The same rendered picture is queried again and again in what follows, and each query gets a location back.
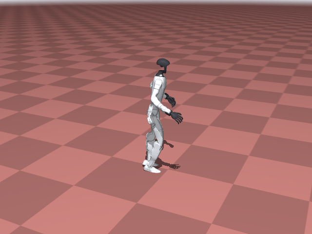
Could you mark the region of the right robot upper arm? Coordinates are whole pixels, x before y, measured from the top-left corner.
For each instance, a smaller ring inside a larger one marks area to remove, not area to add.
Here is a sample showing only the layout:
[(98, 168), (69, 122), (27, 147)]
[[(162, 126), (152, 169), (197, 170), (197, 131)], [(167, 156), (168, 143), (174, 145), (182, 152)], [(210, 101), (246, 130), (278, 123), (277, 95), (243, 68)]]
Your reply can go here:
[(154, 83), (154, 89), (151, 95), (151, 102), (152, 102), (152, 98), (158, 95), (161, 87), (162, 87), (162, 80), (157, 78), (157, 80), (155, 80), (155, 83)]

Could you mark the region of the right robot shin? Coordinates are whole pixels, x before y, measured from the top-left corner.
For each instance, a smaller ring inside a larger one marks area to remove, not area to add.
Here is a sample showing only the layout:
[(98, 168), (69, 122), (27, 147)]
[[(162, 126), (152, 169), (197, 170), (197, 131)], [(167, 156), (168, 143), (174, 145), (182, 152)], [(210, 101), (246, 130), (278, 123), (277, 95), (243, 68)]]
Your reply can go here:
[(148, 166), (149, 168), (153, 167), (152, 164), (154, 164), (154, 162), (157, 160), (161, 150), (162, 150), (162, 148), (160, 148), (159, 143), (155, 143), (154, 146), (153, 146), (151, 155), (150, 155), (151, 159), (150, 159), (150, 163), (149, 163), (149, 166)]

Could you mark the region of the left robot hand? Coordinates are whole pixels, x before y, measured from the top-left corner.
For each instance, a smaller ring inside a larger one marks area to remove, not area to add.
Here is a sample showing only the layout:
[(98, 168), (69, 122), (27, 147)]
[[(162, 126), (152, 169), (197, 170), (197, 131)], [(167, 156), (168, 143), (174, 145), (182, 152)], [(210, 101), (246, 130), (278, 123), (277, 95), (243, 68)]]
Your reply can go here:
[(174, 97), (170, 97), (167, 93), (165, 93), (166, 98), (168, 102), (172, 105), (172, 108), (176, 105), (176, 101)]

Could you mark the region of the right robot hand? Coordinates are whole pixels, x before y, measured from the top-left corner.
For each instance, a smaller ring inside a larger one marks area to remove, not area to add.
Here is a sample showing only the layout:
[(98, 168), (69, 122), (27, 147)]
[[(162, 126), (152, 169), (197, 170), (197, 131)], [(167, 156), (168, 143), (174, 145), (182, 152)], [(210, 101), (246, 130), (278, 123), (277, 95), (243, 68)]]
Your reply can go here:
[(170, 113), (165, 112), (165, 114), (167, 114), (168, 116), (171, 116), (173, 119), (175, 119), (178, 122), (178, 124), (179, 124), (179, 122), (181, 123), (181, 121), (183, 119), (183, 117), (180, 116), (180, 115), (182, 115), (181, 113), (173, 112), (172, 110), (170, 111)]

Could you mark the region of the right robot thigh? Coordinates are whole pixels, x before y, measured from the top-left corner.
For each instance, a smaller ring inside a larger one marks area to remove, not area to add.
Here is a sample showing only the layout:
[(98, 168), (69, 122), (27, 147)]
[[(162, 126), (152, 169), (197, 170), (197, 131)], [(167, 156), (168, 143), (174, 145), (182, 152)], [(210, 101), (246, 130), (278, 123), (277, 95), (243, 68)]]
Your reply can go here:
[(159, 143), (160, 148), (161, 148), (163, 145), (163, 140), (164, 140), (164, 132), (163, 132), (163, 127), (161, 125), (161, 122), (160, 122), (158, 116), (154, 115), (153, 113), (149, 113), (149, 117), (147, 117), (147, 120), (148, 120), (148, 123), (150, 125), (154, 124), (153, 131), (154, 131), (154, 134), (157, 138), (157, 140), (154, 142), (154, 144)]

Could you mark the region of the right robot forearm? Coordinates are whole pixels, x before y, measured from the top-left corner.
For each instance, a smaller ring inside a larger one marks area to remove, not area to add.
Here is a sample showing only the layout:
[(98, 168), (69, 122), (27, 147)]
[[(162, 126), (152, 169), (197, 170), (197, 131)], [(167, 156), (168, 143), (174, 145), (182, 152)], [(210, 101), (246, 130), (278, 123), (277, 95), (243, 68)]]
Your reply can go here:
[(163, 113), (167, 112), (167, 113), (170, 113), (170, 109), (168, 109), (166, 106), (164, 106), (163, 104), (161, 104), (161, 102), (156, 98), (156, 97), (153, 97), (152, 98), (152, 102), (153, 104), (158, 108), (160, 109)]

